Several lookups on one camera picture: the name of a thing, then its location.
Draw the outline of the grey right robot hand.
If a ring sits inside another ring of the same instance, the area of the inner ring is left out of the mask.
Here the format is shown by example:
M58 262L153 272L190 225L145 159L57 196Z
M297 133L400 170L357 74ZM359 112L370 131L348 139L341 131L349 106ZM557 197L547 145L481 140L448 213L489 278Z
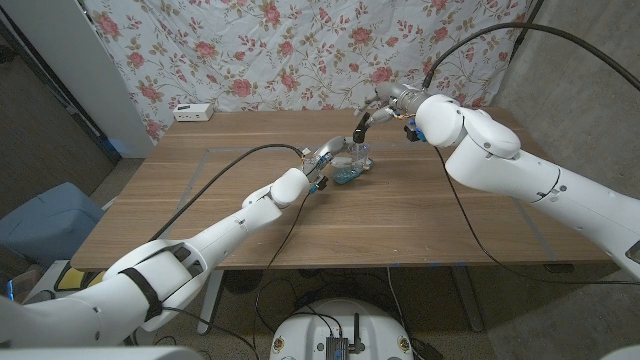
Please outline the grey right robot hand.
M388 122L396 115L415 114L428 97L429 94L425 90L395 82L381 82L375 86L374 95L366 98L362 105L356 107L354 116L359 116L372 103L379 102L382 107L371 114L366 121L366 125L371 127Z

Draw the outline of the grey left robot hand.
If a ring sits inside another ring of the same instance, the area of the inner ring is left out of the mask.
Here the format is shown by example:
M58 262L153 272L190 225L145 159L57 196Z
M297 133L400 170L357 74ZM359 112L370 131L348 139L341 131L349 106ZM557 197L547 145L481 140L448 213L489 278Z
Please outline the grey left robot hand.
M369 149L364 143L355 143L352 137L336 136L313 154L306 155L301 171L312 179L329 165L339 170L369 170L373 166L373 160L368 152Z

